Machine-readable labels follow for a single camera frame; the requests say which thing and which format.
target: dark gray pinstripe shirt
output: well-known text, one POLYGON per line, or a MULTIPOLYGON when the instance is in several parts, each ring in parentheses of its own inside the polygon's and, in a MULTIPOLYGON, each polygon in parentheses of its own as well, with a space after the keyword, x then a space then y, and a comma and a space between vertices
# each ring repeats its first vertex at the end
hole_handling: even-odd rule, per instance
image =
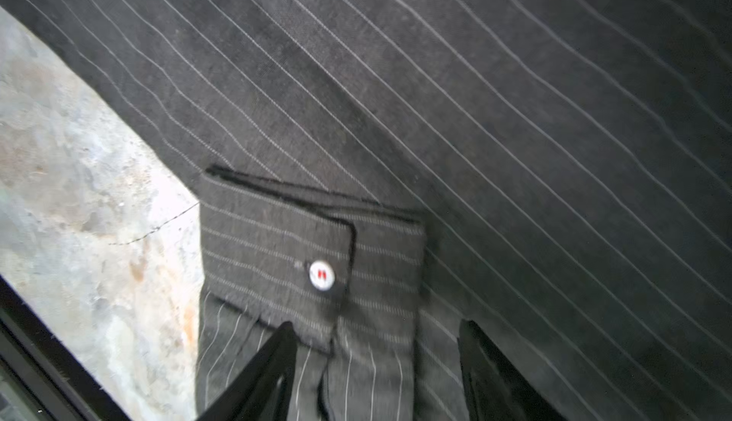
POLYGON ((469 317, 570 419, 732 413, 732 0, 0 3, 201 200, 199 408, 287 319, 292 419, 466 419, 469 317))

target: stone surface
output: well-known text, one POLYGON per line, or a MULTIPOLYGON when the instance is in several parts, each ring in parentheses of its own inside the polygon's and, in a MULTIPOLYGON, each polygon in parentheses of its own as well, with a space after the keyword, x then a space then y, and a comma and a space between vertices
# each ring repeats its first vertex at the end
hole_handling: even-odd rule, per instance
POLYGON ((1 9, 0 32, 0 273, 132 419, 194 419, 196 198, 1 9))

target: pinstripe fabric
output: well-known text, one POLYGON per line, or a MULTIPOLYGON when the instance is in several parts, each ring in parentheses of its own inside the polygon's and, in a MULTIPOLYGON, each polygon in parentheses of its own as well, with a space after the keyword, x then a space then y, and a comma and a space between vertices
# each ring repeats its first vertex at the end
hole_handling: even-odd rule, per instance
POLYGON ((729 417, 730 2, 0 0, 202 201, 198 406, 293 319, 292 419, 466 419, 462 317, 570 419, 729 417))

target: shirt cuff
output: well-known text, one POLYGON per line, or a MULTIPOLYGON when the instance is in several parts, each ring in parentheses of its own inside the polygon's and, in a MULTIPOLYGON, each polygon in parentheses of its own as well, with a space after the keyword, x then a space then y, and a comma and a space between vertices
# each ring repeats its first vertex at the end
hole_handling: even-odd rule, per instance
POLYGON ((331 351, 338 322, 412 346, 425 233, 419 216, 212 167, 196 191, 206 288, 272 327, 331 351), (327 291, 308 268, 326 261, 327 291))

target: white button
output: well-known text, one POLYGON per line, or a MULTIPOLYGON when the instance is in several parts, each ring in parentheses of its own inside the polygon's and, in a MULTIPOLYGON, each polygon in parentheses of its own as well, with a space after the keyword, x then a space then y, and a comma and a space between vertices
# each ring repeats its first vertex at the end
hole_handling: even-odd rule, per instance
POLYGON ((335 283, 335 272, 325 261, 315 261, 310 265, 310 282, 319 291, 327 291, 335 283))

